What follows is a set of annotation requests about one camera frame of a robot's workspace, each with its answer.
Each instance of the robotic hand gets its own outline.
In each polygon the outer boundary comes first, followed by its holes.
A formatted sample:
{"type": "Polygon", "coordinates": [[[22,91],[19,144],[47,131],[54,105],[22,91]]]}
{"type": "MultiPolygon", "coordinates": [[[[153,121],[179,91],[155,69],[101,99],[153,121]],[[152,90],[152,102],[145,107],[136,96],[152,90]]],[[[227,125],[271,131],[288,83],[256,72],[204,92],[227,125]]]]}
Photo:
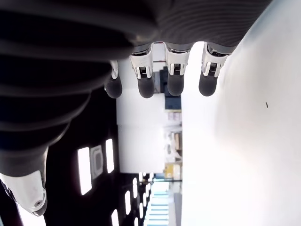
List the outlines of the robotic hand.
{"type": "Polygon", "coordinates": [[[0,33],[0,180],[18,205],[40,216],[48,147],[84,110],[92,90],[105,85],[112,98],[121,95],[116,60],[130,56],[139,92],[150,98],[151,43],[164,42],[168,89],[177,96],[192,45],[206,41],[199,91],[210,96],[228,55],[271,0],[20,2],[0,4],[9,25],[0,33]]]}

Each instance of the white wall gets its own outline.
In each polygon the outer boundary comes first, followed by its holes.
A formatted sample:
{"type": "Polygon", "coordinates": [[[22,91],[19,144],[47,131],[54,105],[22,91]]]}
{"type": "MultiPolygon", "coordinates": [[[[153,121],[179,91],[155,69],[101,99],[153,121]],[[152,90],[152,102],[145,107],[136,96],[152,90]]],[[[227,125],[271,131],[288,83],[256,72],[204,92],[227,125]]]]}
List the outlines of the white wall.
{"type": "Polygon", "coordinates": [[[301,1],[274,1],[198,92],[202,43],[182,95],[182,225],[301,224],[301,1]]]}
{"type": "Polygon", "coordinates": [[[129,59],[119,61],[123,92],[117,99],[119,162],[123,173],[163,172],[165,166],[164,127],[168,121],[164,94],[145,99],[129,59]]]}

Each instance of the ceiling light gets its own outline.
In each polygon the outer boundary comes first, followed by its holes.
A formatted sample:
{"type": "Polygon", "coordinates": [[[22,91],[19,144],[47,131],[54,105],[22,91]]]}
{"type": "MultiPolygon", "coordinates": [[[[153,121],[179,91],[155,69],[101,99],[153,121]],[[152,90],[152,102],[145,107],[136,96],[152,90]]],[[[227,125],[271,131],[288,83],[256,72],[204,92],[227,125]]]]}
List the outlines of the ceiling light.
{"type": "Polygon", "coordinates": [[[150,195],[150,191],[149,191],[148,185],[147,185],[147,186],[146,186],[146,197],[149,197],[149,195],[150,195]]]}
{"type": "Polygon", "coordinates": [[[105,142],[106,153],[107,153],[107,170],[111,173],[114,170],[114,156],[113,156],[113,141],[108,139],[105,142]]]}
{"type": "Polygon", "coordinates": [[[142,203],[140,203],[140,205],[139,205],[139,214],[140,214],[140,219],[142,219],[143,218],[143,205],[142,205],[142,203]]]}
{"type": "Polygon", "coordinates": [[[44,216],[37,217],[17,205],[23,226],[46,226],[44,216]]]}
{"type": "Polygon", "coordinates": [[[142,177],[142,173],[140,172],[139,173],[139,181],[141,182],[143,180],[143,177],[142,177]]]}
{"type": "Polygon", "coordinates": [[[134,196],[134,199],[137,198],[137,196],[138,196],[138,187],[137,186],[138,186],[137,184],[133,185],[133,196],[134,196]]]}
{"type": "Polygon", "coordinates": [[[135,218],[134,226],[138,226],[138,218],[135,218]]]}
{"type": "Polygon", "coordinates": [[[84,195],[92,188],[90,169],[90,150],[88,147],[78,150],[80,191],[84,195]]]}
{"type": "Polygon", "coordinates": [[[146,194],[143,193],[143,206],[146,207],[146,194]]]}
{"type": "Polygon", "coordinates": [[[127,191],[127,192],[126,192],[125,200],[126,200],[126,214],[129,215],[130,212],[131,212],[131,197],[130,197],[130,191],[127,191]]]}
{"type": "Polygon", "coordinates": [[[111,217],[112,217],[112,226],[119,226],[117,210],[114,210],[111,217]]]}

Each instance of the black fingertip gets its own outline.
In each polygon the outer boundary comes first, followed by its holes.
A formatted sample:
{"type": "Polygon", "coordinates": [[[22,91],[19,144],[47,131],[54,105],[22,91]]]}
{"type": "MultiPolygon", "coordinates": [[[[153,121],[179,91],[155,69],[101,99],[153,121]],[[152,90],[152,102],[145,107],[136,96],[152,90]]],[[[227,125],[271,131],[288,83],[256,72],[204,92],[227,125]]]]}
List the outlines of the black fingertip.
{"type": "Polygon", "coordinates": [[[104,85],[104,87],[108,96],[111,98],[116,99],[122,94],[122,84],[119,76],[117,77],[117,79],[113,79],[111,77],[104,85]]]}
{"type": "Polygon", "coordinates": [[[184,89],[184,75],[168,74],[167,87],[171,95],[175,97],[181,95],[184,89]]]}
{"type": "Polygon", "coordinates": [[[216,89],[217,78],[211,75],[205,76],[203,72],[199,78],[198,89],[199,92],[206,97],[211,96],[216,89]]]}
{"type": "Polygon", "coordinates": [[[153,76],[151,78],[138,79],[139,93],[144,98],[150,98],[154,95],[155,87],[153,76]]]}

